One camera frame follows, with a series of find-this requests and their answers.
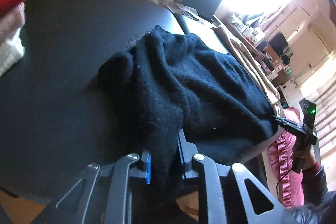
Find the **person's right forearm dark sleeve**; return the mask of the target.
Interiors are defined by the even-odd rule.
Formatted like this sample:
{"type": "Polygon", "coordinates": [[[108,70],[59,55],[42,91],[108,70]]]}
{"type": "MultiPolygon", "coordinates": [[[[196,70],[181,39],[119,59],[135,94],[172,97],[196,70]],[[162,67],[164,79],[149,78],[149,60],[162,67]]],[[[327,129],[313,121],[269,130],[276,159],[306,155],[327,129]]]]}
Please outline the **person's right forearm dark sleeve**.
{"type": "Polygon", "coordinates": [[[302,188],[305,203],[290,212],[298,223],[335,223],[335,190],[329,191],[326,173],[315,161],[302,171],[302,188]]]}

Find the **person's right hand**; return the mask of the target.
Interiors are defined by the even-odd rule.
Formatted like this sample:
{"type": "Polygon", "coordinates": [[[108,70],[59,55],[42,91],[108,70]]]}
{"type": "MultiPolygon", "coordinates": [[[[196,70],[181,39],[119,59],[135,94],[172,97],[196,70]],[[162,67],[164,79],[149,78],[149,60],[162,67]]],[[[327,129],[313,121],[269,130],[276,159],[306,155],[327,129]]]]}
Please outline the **person's right hand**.
{"type": "Polygon", "coordinates": [[[296,140],[293,146],[293,161],[299,160],[299,166],[301,170],[307,170],[311,168],[315,163],[315,155],[312,149],[312,145],[308,145],[305,149],[301,149],[302,145],[296,140]]]}

